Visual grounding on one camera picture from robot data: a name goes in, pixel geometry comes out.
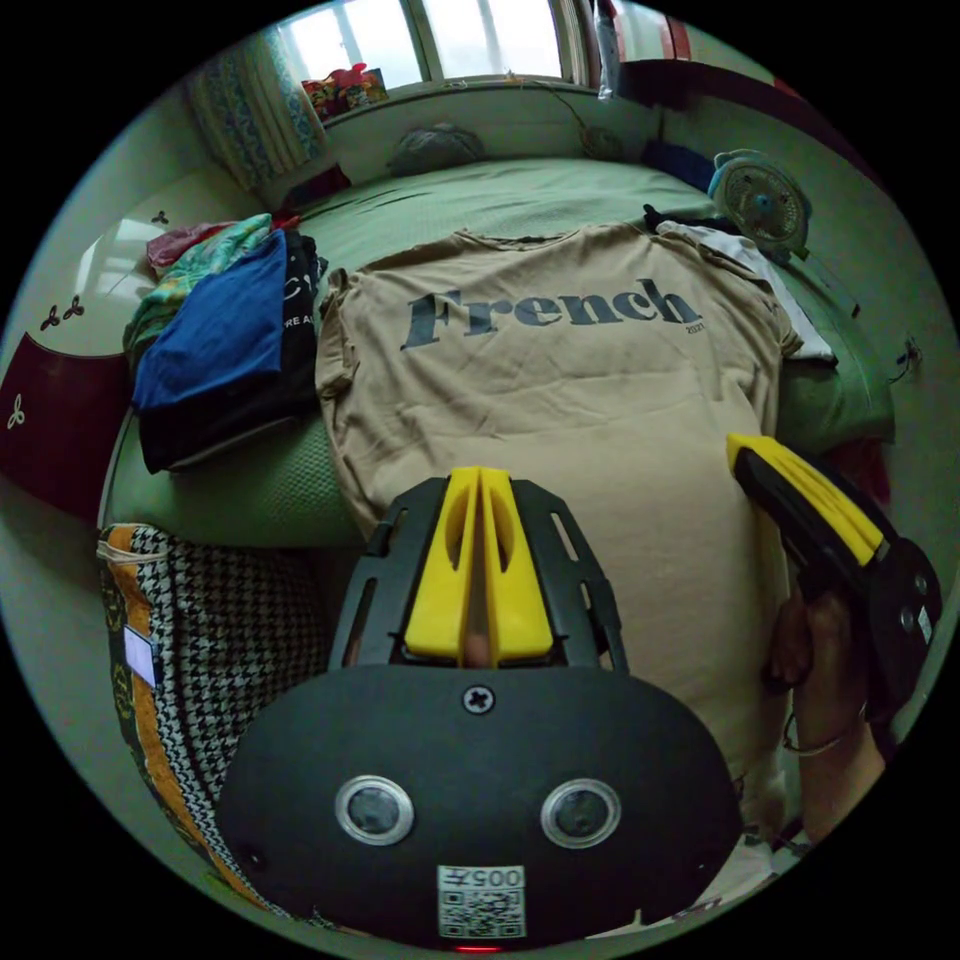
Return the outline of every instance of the fan grille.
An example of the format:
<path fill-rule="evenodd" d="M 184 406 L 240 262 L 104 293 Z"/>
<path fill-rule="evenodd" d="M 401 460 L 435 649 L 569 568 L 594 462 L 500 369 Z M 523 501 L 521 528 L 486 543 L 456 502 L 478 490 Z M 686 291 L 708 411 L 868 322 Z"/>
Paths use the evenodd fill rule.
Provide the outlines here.
<path fill-rule="evenodd" d="M 769 198 L 767 209 L 758 207 L 758 196 Z M 727 175 L 723 201 L 732 219 L 758 241 L 803 243 L 800 236 L 804 222 L 802 202 L 795 191 L 771 171 L 752 164 L 738 164 Z"/>

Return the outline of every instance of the hand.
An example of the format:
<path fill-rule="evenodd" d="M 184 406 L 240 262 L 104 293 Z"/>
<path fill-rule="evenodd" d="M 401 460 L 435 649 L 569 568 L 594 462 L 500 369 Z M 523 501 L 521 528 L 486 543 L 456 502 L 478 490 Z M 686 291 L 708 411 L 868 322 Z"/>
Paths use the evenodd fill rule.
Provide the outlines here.
<path fill-rule="evenodd" d="M 795 683 L 793 708 L 802 747 L 816 746 L 849 729 L 866 698 L 864 651 L 850 627 L 850 610 L 836 594 L 805 605 L 795 590 L 781 607 L 770 650 L 771 673 Z"/>
<path fill-rule="evenodd" d="M 463 645 L 463 665 L 469 670 L 489 670 L 492 664 L 490 639 L 476 630 L 467 633 Z"/>

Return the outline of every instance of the qr code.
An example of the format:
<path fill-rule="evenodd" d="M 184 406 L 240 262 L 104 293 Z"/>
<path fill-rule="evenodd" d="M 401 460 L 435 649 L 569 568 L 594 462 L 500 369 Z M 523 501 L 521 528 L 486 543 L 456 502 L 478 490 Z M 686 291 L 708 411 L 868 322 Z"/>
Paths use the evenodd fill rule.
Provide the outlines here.
<path fill-rule="evenodd" d="M 524 937 L 523 890 L 441 890 L 443 937 Z"/>

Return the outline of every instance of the yellow plastic part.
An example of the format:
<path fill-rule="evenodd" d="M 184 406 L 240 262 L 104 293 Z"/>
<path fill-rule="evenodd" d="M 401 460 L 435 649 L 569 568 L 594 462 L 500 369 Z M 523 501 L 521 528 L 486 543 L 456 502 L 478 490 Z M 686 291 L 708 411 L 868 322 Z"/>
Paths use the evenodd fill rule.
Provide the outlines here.
<path fill-rule="evenodd" d="M 819 470 L 773 437 L 727 435 L 727 462 L 733 471 L 742 449 L 753 450 L 784 476 L 809 501 L 810 505 L 837 532 L 865 567 L 883 543 L 883 534 L 875 523 Z"/>
<path fill-rule="evenodd" d="M 415 656 L 452 657 L 463 666 L 479 488 L 479 467 L 451 472 L 404 637 Z"/>
<path fill-rule="evenodd" d="M 545 656 L 553 635 L 507 471 L 481 468 L 480 497 L 493 665 Z"/>

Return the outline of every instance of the curtain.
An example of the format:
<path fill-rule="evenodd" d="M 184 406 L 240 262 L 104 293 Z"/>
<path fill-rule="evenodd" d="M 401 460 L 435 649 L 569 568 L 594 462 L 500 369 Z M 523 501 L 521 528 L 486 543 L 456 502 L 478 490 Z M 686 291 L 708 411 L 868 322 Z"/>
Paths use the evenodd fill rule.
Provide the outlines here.
<path fill-rule="evenodd" d="M 207 146 L 245 190 L 324 152 L 323 124 L 275 26 L 208 60 L 186 93 Z"/>

